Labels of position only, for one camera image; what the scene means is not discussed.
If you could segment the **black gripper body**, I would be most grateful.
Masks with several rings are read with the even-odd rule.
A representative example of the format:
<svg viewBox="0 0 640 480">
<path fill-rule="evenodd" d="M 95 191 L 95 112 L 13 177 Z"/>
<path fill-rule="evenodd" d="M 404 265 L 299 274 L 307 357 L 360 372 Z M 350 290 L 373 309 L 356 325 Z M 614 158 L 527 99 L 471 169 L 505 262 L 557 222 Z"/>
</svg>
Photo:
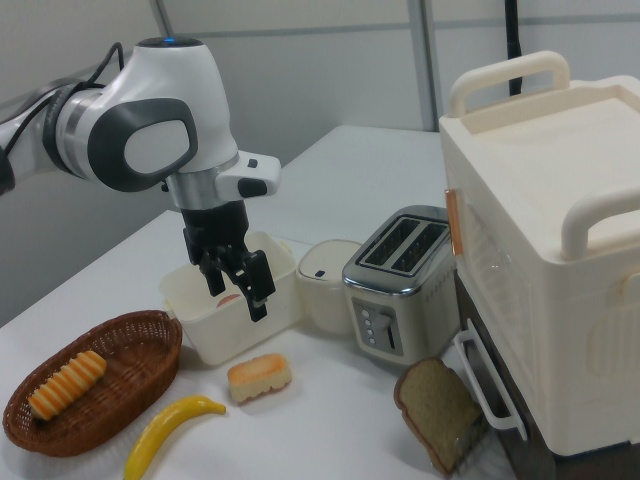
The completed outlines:
<svg viewBox="0 0 640 480">
<path fill-rule="evenodd" d="M 187 252 L 192 264 L 208 253 L 226 265 L 239 265 L 248 251 L 244 239 L 249 227 L 243 201 L 232 201 L 207 210 L 182 209 Z"/>
</svg>

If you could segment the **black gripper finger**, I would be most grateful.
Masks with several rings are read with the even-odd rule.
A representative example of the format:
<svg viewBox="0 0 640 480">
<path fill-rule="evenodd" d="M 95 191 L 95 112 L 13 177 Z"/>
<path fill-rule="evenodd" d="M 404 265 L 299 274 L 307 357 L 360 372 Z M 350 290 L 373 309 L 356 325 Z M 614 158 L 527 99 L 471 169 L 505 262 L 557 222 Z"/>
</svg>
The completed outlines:
<svg viewBox="0 0 640 480">
<path fill-rule="evenodd" d="M 203 274 L 209 293 L 217 296 L 225 291 L 223 279 L 223 262 L 220 255 L 224 252 L 221 247 L 206 248 L 198 261 L 199 270 Z"/>
<path fill-rule="evenodd" d="M 275 283 L 263 250 L 236 252 L 223 256 L 223 270 L 246 299 L 252 322 L 267 316 L 267 300 L 275 291 Z"/>
</svg>

